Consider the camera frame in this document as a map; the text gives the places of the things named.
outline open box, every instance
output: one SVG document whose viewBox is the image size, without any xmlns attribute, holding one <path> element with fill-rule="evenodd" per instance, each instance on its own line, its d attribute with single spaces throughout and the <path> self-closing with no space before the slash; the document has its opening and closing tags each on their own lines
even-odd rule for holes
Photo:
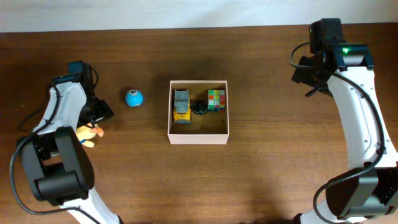
<svg viewBox="0 0 398 224">
<path fill-rule="evenodd" d="M 225 90 L 225 112 L 192 112 L 190 124 L 173 121 L 174 90 L 189 90 L 189 99 L 208 101 L 208 90 Z M 170 81 L 169 123 L 167 135 L 171 144 L 226 144 L 229 137 L 228 86 L 226 81 Z"/>
</svg>

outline white wall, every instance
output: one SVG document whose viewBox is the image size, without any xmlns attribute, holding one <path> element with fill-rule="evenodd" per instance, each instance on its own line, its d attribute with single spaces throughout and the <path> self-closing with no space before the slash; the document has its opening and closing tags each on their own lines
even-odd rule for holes
<svg viewBox="0 0 398 224">
<path fill-rule="evenodd" d="M 0 32 L 398 22 L 397 0 L 0 0 Z"/>
</svg>

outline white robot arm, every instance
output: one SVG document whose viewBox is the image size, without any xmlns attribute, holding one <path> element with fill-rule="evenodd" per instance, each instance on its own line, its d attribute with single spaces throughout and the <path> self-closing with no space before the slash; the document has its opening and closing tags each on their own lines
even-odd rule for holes
<svg viewBox="0 0 398 224">
<path fill-rule="evenodd" d="M 329 181 L 324 188 L 326 200 L 317 205 L 320 189 L 314 210 L 298 214 L 294 223 L 357 223 L 392 214 L 398 207 L 398 153 L 377 102 L 369 49 L 363 44 L 347 44 L 339 19 L 312 24 L 310 40 L 306 44 L 315 55 L 302 57 L 299 65 L 290 61 L 296 67 L 292 80 L 314 87 L 307 96 L 320 91 L 335 99 L 347 142 L 349 171 Z"/>
<path fill-rule="evenodd" d="M 78 126 L 94 125 L 112 117 L 113 112 L 105 101 L 95 98 L 90 65 L 71 62 L 68 71 L 70 75 L 53 79 L 44 116 L 21 146 L 19 155 L 27 180 L 36 199 L 59 206 L 58 211 L 70 212 L 80 223 L 123 223 L 95 190 L 93 167 L 75 135 Z M 62 162 L 45 163 L 57 156 Z M 45 214 L 20 201 L 13 176 L 11 179 L 19 205 L 27 212 Z"/>
</svg>

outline blue ball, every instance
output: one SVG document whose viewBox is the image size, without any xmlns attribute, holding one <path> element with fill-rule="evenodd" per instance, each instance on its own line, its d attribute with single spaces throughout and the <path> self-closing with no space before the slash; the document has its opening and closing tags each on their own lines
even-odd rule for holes
<svg viewBox="0 0 398 224">
<path fill-rule="evenodd" d="M 138 90 L 129 90 L 124 99 L 130 107 L 137 107 L 144 101 L 142 93 Z"/>
</svg>

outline stuffed animal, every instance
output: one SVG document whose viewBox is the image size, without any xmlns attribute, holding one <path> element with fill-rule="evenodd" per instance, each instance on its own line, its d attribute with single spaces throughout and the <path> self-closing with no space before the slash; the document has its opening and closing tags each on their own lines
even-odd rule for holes
<svg viewBox="0 0 398 224">
<path fill-rule="evenodd" d="M 104 136 L 104 130 L 98 127 L 98 124 L 94 125 L 94 128 L 89 128 L 86 126 L 82 126 L 76 130 L 77 138 L 80 141 L 80 144 L 87 146 L 87 147 L 94 147 L 94 143 L 89 141 L 98 134 L 99 137 Z"/>
</svg>

